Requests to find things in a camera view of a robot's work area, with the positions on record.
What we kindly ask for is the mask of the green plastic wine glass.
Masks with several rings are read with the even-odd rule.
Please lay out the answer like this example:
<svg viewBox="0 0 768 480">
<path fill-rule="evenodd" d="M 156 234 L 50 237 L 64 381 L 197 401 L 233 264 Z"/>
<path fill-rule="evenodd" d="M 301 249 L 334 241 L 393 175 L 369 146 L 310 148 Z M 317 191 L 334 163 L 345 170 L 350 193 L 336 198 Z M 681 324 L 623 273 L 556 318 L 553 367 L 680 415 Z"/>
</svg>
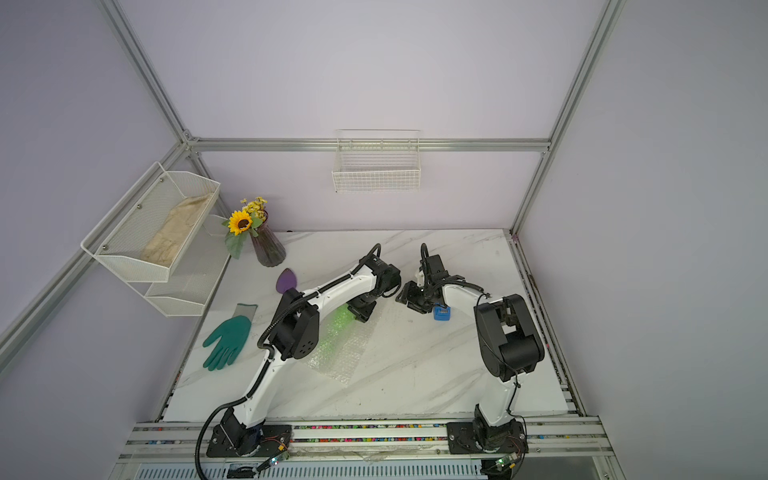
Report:
<svg viewBox="0 0 768 480">
<path fill-rule="evenodd" d="M 322 324 L 322 345 L 331 350 L 342 345 L 351 335 L 356 323 L 355 315 L 346 304 L 342 305 L 325 318 Z"/>
</svg>

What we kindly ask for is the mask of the clear bubble wrap sheet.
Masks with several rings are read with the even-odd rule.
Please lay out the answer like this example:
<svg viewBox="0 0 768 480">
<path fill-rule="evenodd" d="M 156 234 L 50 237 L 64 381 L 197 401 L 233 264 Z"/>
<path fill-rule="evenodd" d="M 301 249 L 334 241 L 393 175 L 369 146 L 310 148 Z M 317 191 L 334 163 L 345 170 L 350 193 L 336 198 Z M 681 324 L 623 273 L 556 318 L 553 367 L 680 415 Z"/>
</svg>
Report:
<svg viewBox="0 0 768 480">
<path fill-rule="evenodd" d="M 320 324 L 318 345 L 303 360 L 303 363 L 316 373 L 347 386 L 351 383 L 352 377 L 366 352 L 376 324 L 373 320 L 369 320 L 367 323 L 357 321 L 348 339 L 342 345 L 331 350 L 325 348 L 321 340 L 324 333 L 322 324 L 325 318 Z"/>
</svg>

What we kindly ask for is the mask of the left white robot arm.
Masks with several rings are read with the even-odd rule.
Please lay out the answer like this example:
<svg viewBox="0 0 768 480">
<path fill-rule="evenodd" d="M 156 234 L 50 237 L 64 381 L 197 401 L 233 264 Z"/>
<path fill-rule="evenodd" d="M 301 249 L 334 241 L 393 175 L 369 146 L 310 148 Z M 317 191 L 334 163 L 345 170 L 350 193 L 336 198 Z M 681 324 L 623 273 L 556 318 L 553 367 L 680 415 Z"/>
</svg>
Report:
<svg viewBox="0 0 768 480">
<path fill-rule="evenodd" d="M 375 244 L 348 272 L 305 291 L 288 288 L 272 320 L 259 336 L 257 347 L 265 354 L 261 365 L 242 396 L 214 409 L 211 446 L 215 456 L 254 456 L 270 441 L 264 422 L 279 388 L 282 373 L 309 356 L 320 345 L 321 322 L 340 314 L 353 322 L 367 322 L 380 298 L 389 298 L 402 285 L 400 270 L 381 259 L 381 245 Z"/>
</svg>

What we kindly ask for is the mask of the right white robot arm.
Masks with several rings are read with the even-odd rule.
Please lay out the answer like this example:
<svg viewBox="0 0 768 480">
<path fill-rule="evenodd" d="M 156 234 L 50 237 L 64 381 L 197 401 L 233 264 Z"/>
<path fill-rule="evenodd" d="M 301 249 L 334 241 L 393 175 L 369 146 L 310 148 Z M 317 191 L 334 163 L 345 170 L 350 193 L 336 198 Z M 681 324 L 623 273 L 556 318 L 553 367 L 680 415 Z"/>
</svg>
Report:
<svg viewBox="0 0 768 480">
<path fill-rule="evenodd" d="M 522 296 L 494 299 L 483 287 L 450 274 L 439 255 L 420 247 L 416 279 L 396 301 L 420 314 L 448 308 L 474 320 L 483 365 L 490 374 L 469 422 L 446 425 L 452 454 L 528 453 L 525 418 L 516 412 L 522 383 L 544 360 L 545 347 Z"/>
</svg>

